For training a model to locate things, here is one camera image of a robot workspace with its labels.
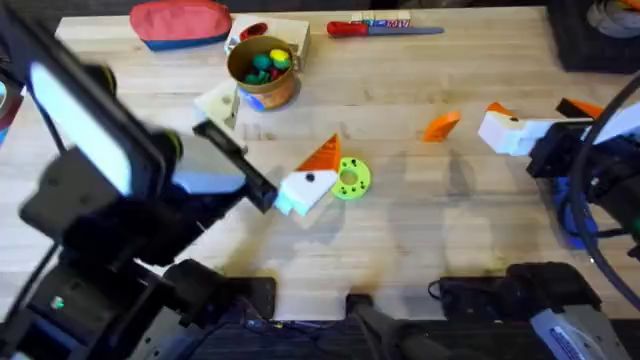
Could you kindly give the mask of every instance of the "red pouch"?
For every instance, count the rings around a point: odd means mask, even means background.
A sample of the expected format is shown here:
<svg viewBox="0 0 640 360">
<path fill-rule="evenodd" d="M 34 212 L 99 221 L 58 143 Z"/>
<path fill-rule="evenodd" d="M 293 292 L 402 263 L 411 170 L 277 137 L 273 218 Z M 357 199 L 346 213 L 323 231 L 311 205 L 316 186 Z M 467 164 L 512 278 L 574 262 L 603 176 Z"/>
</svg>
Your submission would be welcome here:
<svg viewBox="0 0 640 360">
<path fill-rule="evenodd" d="M 136 5 L 131 27 L 153 51 L 223 41 L 231 30 L 226 6 L 209 0 L 167 0 Z"/>
</svg>

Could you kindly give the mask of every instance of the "green ring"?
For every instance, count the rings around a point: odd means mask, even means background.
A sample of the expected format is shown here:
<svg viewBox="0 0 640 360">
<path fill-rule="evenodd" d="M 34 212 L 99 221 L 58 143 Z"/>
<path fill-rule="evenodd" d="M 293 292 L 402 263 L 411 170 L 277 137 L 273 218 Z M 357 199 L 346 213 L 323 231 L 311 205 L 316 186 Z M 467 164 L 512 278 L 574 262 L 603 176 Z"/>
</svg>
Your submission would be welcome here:
<svg viewBox="0 0 640 360">
<path fill-rule="evenodd" d="M 352 171 L 356 174 L 356 182 L 347 185 L 341 180 L 343 171 Z M 340 159 L 340 169 L 338 170 L 338 181 L 331 188 L 333 195 L 342 200 L 353 200 L 362 197 L 371 186 L 371 171 L 362 160 L 344 157 Z"/>
</svg>

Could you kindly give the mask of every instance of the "wooden tabletop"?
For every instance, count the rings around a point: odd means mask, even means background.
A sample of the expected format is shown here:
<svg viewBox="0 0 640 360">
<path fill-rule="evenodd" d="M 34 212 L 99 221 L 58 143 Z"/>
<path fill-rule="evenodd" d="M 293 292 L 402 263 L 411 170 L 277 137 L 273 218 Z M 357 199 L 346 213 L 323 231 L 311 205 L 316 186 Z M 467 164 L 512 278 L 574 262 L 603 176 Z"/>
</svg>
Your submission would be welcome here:
<svg viewBox="0 0 640 360">
<path fill-rule="evenodd" d="M 628 80 L 563 72 L 543 8 L 416 10 L 413 25 L 446 32 L 341 40 L 328 38 L 325 26 L 350 19 L 348 12 L 269 16 L 308 20 L 311 49 L 290 106 L 268 113 L 241 106 L 236 130 L 249 159 L 279 183 L 338 132 L 343 156 L 364 160 L 373 186 L 355 201 L 328 195 L 305 218 L 262 215 L 244 201 L 183 257 L 227 275 L 274 276 L 279 319 L 342 318 L 351 289 L 375 293 L 377 305 L 396 317 L 439 318 L 430 281 L 445 273 L 500 273 L 524 261 L 571 263 L 610 316 L 639 317 L 583 252 L 561 245 L 539 185 L 525 172 L 527 158 L 496 156 L 477 136 L 493 101 L 542 117 L 563 96 L 604 105 Z M 152 53 L 127 17 L 66 18 L 58 35 L 83 59 L 113 68 L 119 97 L 133 113 L 180 131 L 194 124 L 193 99 L 227 78 L 222 44 Z M 462 120 L 449 139 L 421 142 L 429 121 L 452 110 L 461 110 Z M 0 149 L 3 313 L 49 246 L 17 213 L 53 156 L 28 100 Z M 613 226 L 599 217 L 603 228 Z M 640 291 L 633 276 L 640 265 L 625 255 L 630 246 L 620 238 L 603 251 Z"/>
</svg>

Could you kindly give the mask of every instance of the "black cable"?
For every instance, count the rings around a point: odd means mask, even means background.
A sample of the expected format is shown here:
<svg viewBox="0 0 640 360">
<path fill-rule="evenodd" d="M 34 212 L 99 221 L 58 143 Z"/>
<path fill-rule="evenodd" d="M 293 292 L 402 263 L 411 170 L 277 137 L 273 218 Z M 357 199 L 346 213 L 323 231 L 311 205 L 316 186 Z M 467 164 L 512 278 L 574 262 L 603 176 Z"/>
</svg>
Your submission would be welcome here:
<svg viewBox="0 0 640 360">
<path fill-rule="evenodd" d="M 57 242 L 54 242 L 53 245 L 49 247 L 49 250 L 47 250 L 47 253 L 44 255 L 44 257 L 40 259 L 40 262 L 38 263 L 36 268 L 33 270 L 33 272 L 31 272 L 31 275 L 29 275 L 27 282 L 22 286 L 22 288 L 20 289 L 20 292 L 18 293 L 18 296 L 15 298 L 15 300 L 11 304 L 11 307 L 9 308 L 9 312 L 7 312 L 7 316 L 5 317 L 3 326 L 10 324 L 11 320 L 13 320 L 13 318 L 16 316 L 18 311 L 20 311 L 25 301 L 25 298 L 29 295 L 29 292 L 31 291 L 31 288 L 36 283 L 38 278 L 40 278 L 40 274 L 44 271 L 45 267 L 47 267 L 47 264 L 49 264 L 49 261 L 51 261 L 51 258 L 58 251 L 59 247 L 60 247 L 60 244 Z"/>
<path fill-rule="evenodd" d="M 207 332 L 205 332 L 204 335 L 202 335 L 202 337 L 200 337 L 200 339 L 198 339 L 198 341 L 191 347 L 191 350 L 189 352 L 186 353 L 186 355 L 184 356 L 184 359 L 190 359 L 193 354 L 196 353 L 196 351 L 200 348 L 200 346 L 202 346 L 202 344 L 204 344 L 205 341 L 207 341 L 213 334 L 215 334 L 216 332 L 218 332 L 218 330 L 222 329 L 223 327 L 227 326 L 231 324 L 230 321 L 227 322 L 223 322 L 220 323 L 218 325 L 214 325 L 212 326 L 209 330 L 207 330 Z"/>
<path fill-rule="evenodd" d="M 378 352 L 378 348 L 376 347 L 375 339 L 373 338 L 373 334 L 367 328 L 367 324 L 364 323 L 364 320 L 357 313 L 353 314 L 353 317 L 358 322 L 360 326 L 360 330 L 364 334 L 364 338 L 367 341 L 367 346 L 369 347 L 369 351 L 371 352 L 371 356 L 373 360 L 380 360 L 380 353 Z"/>
<path fill-rule="evenodd" d="M 427 285 L 427 292 L 429 293 L 429 296 L 431 296 L 432 299 L 440 301 L 442 300 L 440 295 L 436 295 L 432 291 L 432 288 L 436 285 L 440 285 L 440 280 L 433 280 L 432 282 L 430 282 L 429 285 Z"/>
<path fill-rule="evenodd" d="M 420 326 L 411 325 L 408 321 L 398 320 L 391 329 L 382 336 L 382 352 L 384 353 L 385 360 L 397 360 L 404 358 L 402 353 L 396 347 L 396 344 L 401 340 L 401 332 L 404 332 L 403 330 L 407 327 L 419 328 Z"/>
<path fill-rule="evenodd" d="M 67 148 L 64 146 L 64 142 L 60 137 L 60 133 L 58 132 L 58 129 L 56 129 L 56 126 L 51 120 L 51 117 L 49 116 L 47 111 L 43 109 L 42 106 L 40 106 L 40 104 L 38 103 L 38 100 L 33 94 L 33 90 L 31 89 L 31 86 L 27 86 L 27 90 L 29 91 L 29 94 L 31 94 L 31 98 L 33 99 L 33 102 L 36 104 L 36 107 L 40 112 L 40 116 L 42 116 L 42 120 L 44 121 L 44 124 L 47 126 L 47 130 L 49 130 L 49 134 L 51 135 L 53 142 L 56 144 L 56 148 L 58 149 L 58 152 L 60 152 L 60 154 L 64 153 L 65 151 L 67 151 Z"/>
<path fill-rule="evenodd" d="M 314 347 L 314 349 L 316 351 L 318 351 L 319 353 L 322 353 L 324 355 L 331 356 L 331 357 L 338 358 L 338 359 L 353 359 L 354 358 L 353 356 L 351 356 L 349 354 L 338 353 L 338 352 L 335 352 L 335 351 L 332 351 L 332 350 L 329 350 L 329 349 L 326 349 L 326 348 L 322 347 L 320 345 L 321 334 L 318 334 L 318 332 L 320 332 L 320 331 L 322 331 L 324 329 L 317 330 L 315 333 L 308 333 L 308 332 L 306 332 L 306 331 L 304 331 L 302 329 L 298 329 L 298 328 L 291 327 L 291 326 L 284 326 L 282 328 L 277 328 L 277 327 L 273 326 L 272 324 L 270 324 L 268 322 L 265 322 L 265 324 L 267 324 L 267 326 L 269 326 L 270 329 L 275 330 L 276 332 L 284 330 L 284 329 L 287 329 L 287 330 L 294 331 L 299 335 L 304 336 L 307 340 L 311 341 L 311 343 L 313 344 L 313 347 Z M 269 337 L 271 339 L 276 338 L 276 339 L 280 339 L 280 340 L 291 340 L 291 338 L 288 338 L 288 337 L 278 336 L 276 333 L 269 333 L 267 331 L 255 331 L 255 330 L 252 330 L 252 329 L 248 328 L 246 325 L 243 325 L 243 329 L 248 331 L 248 332 L 250 332 L 250 333 L 252 333 L 252 334 L 254 334 L 254 335 L 263 336 L 263 337 Z"/>
<path fill-rule="evenodd" d="M 597 121 L 593 123 L 591 129 L 587 133 L 586 138 L 578 156 L 576 157 L 571 173 L 569 176 L 569 197 L 571 214 L 575 221 L 576 229 L 580 238 L 584 242 L 585 248 L 589 253 L 589 256 L 593 259 L 593 262 L 598 266 L 600 271 L 609 280 L 609 282 L 633 305 L 640 311 L 640 298 L 638 295 L 627 285 L 627 283 L 616 273 L 611 267 L 611 264 L 604 257 L 593 234 L 589 232 L 587 228 L 584 209 L 582 207 L 582 194 L 583 194 L 583 182 L 586 179 L 585 164 L 589 155 L 589 151 L 593 147 L 593 143 L 596 137 L 600 134 L 605 125 L 609 122 L 615 112 L 622 106 L 622 104 L 640 87 L 640 73 L 637 74 L 628 84 L 625 86 L 614 98 L 609 105 L 604 109 Z"/>
</svg>

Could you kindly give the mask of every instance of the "orange block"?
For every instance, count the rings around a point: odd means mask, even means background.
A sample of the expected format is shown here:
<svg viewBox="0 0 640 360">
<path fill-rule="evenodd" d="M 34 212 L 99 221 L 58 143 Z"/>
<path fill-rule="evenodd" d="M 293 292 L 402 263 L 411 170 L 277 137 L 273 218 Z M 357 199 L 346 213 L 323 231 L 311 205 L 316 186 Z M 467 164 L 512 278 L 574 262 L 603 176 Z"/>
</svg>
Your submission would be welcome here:
<svg viewBox="0 0 640 360">
<path fill-rule="evenodd" d="M 593 104 L 578 101 L 575 99 L 567 99 L 567 100 L 570 101 L 573 105 L 575 105 L 578 109 L 582 110 L 585 114 L 592 117 L 594 120 L 599 118 L 600 114 L 602 114 L 603 109 L 599 106 L 595 106 Z"/>
<path fill-rule="evenodd" d="M 499 112 L 501 114 L 505 114 L 507 116 L 511 116 L 511 117 L 517 118 L 516 114 L 514 114 L 511 111 L 507 110 L 504 106 L 500 105 L 500 103 L 497 103 L 497 102 L 494 102 L 491 105 L 489 105 L 489 107 L 487 108 L 487 111 L 495 111 L 495 112 Z"/>
<path fill-rule="evenodd" d="M 424 131 L 423 141 L 440 142 L 447 138 L 447 135 L 453 130 L 460 121 L 460 110 L 452 111 L 433 120 L 427 130 Z"/>
<path fill-rule="evenodd" d="M 340 137 L 333 135 L 300 165 L 296 171 L 334 170 L 340 167 Z"/>
<path fill-rule="evenodd" d="M 640 10 L 640 0 L 622 0 L 622 2 L 635 10 Z"/>
</svg>

